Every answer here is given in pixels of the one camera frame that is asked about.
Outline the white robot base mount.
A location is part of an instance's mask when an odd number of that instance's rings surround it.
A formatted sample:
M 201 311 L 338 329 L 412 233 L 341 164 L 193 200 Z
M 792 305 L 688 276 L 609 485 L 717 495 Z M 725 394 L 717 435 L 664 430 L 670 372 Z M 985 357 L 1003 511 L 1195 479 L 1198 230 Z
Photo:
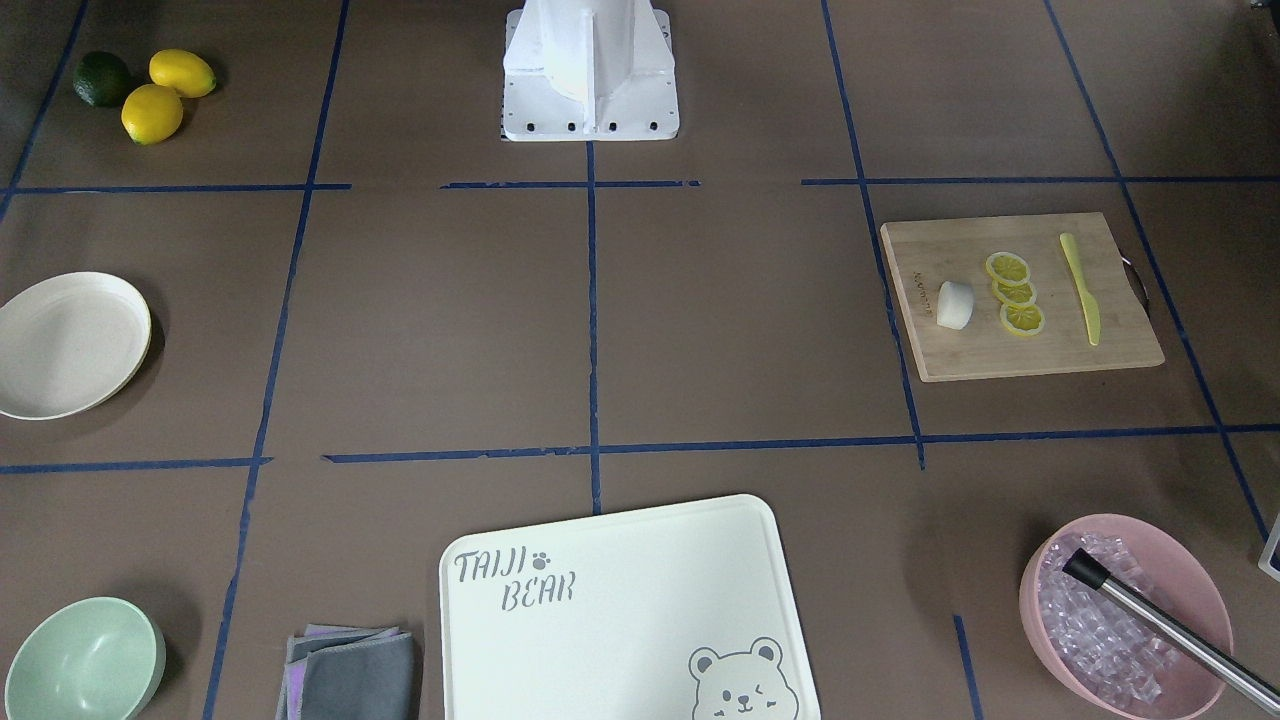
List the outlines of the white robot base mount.
M 678 136 L 669 15 L 649 1 L 526 1 L 506 17 L 503 70 L 506 141 Z

